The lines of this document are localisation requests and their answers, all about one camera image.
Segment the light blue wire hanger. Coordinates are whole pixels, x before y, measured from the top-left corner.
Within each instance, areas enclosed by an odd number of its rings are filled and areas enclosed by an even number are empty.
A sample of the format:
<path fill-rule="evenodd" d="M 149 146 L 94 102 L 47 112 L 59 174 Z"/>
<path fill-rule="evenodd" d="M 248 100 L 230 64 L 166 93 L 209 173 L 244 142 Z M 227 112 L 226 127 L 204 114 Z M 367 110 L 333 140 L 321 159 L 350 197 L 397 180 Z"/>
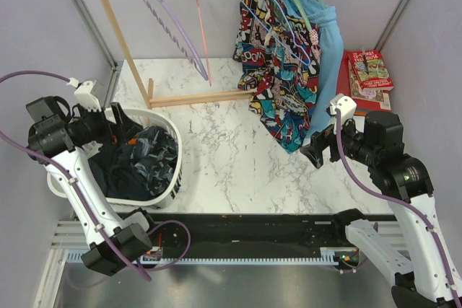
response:
<path fill-rule="evenodd" d="M 257 14 L 250 8 L 250 6 L 248 6 L 243 0 L 239 0 L 240 4 L 244 6 L 245 9 L 248 10 L 248 13 L 250 13 L 253 18 L 267 31 L 268 34 L 270 34 L 270 37 L 273 37 L 275 39 L 275 41 L 277 41 L 283 48 L 286 48 L 289 50 L 289 53 L 291 56 L 293 56 L 295 59 L 297 59 L 302 65 L 305 65 L 305 66 L 309 66 L 309 64 L 311 63 L 311 58 L 309 57 L 309 55 L 306 53 L 305 50 L 302 49 L 302 46 L 301 45 L 298 45 L 296 42 L 295 42 L 295 33 L 293 32 L 292 28 L 289 26 L 289 31 L 291 32 L 292 34 L 292 42 L 295 44 L 296 47 L 300 48 L 303 52 L 303 54 L 305 55 L 306 57 L 306 61 L 302 60 L 301 58 L 299 58 L 293 51 L 291 48 L 289 48 L 288 45 L 285 45 L 282 40 L 279 39 L 279 34 L 277 34 L 276 32 L 273 31 L 273 27 L 264 22 L 262 19 L 260 19 L 259 16 L 257 16 Z"/>

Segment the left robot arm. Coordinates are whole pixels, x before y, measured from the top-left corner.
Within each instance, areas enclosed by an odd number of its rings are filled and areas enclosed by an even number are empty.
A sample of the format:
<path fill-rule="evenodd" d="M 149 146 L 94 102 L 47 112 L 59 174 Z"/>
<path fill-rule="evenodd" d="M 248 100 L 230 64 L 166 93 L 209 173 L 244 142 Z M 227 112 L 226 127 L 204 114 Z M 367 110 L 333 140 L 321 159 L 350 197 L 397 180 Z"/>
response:
<path fill-rule="evenodd" d="M 88 251 L 81 256 L 84 265 L 95 272 L 113 276 L 133 265 L 152 249 L 158 228 L 142 208 L 121 218 L 111 207 L 94 178 L 84 145 L 119 144 L 133 125 L 120 105 L 113 109 L 118 119 L 111 122 L 103 110 L 77 109 L 77 119 L 64 112 L 67 102 L 57 97 L 41 97 L 26 109 L 34 123 L 28 138 L 28 154 L 45 167 L 61 186 L 84 231 Z"/>

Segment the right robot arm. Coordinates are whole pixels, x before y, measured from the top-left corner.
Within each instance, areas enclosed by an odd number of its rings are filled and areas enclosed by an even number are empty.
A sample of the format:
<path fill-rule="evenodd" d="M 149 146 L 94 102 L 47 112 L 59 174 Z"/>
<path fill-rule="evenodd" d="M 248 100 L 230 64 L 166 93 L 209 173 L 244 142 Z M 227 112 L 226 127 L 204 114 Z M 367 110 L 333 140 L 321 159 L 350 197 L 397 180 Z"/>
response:
<path fill-rule="evenodd" d="M 354 120 L 336 120 L 300 148 L 316 168 L 323 151 L 341 161 L 357 186 L 388 202 L 406 244 L 407 256 L 390 246 L 357 209 L 335 214 L 332 240 L 351 243 L 381 272 L 397 307 L 460 307 L 461 276 L 437 219 L 434 188 L 425 165 L 405 153 L 399 117 L 372 111 L 364 130 Z"/>

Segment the dark leaf-print shorts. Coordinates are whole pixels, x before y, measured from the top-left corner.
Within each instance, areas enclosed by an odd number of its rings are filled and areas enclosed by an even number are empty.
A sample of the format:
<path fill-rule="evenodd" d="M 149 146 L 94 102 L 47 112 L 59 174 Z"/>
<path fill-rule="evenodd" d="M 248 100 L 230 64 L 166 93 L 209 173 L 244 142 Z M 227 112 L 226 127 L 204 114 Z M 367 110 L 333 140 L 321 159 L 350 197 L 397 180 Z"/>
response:
<path fill-rule="evenodd" d="M 147 127 L 135 138 L 138 140 L 131 155 L 132 162 L 136 171 L 145 178 L 151 198 L 156 198 L 173 180 L 178 143 L 160 126 Z"/>

